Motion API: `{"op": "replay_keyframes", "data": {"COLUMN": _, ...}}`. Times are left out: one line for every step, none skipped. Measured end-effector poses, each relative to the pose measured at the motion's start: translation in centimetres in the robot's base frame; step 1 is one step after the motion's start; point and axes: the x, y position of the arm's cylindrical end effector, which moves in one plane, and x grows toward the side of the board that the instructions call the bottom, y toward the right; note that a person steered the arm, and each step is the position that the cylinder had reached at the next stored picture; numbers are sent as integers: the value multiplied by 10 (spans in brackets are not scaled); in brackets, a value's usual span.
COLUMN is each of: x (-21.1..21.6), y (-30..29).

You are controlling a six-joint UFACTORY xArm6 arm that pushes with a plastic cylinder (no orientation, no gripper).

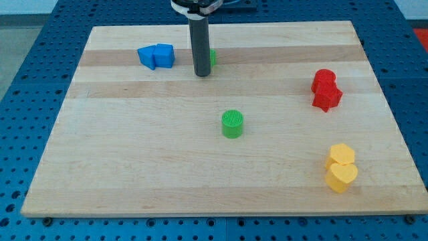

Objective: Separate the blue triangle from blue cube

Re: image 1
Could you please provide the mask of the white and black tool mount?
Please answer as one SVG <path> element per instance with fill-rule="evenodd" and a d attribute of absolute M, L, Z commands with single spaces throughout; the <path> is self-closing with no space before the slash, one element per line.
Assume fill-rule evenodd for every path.
<path fill-rule="evenodd" d="M 222 6 L 223 0 L 171 0 L 171 7 L 186 16 L 206 17 Z"/>

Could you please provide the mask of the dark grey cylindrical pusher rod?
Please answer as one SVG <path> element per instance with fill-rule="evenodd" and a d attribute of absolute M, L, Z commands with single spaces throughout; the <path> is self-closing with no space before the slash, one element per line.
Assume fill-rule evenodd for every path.
<path fill-rule="evenodd" d="M 211 73 L 208 18 L 190 19 L 189 30 L 195 74 L 198 77 L 206 77 Z"/>

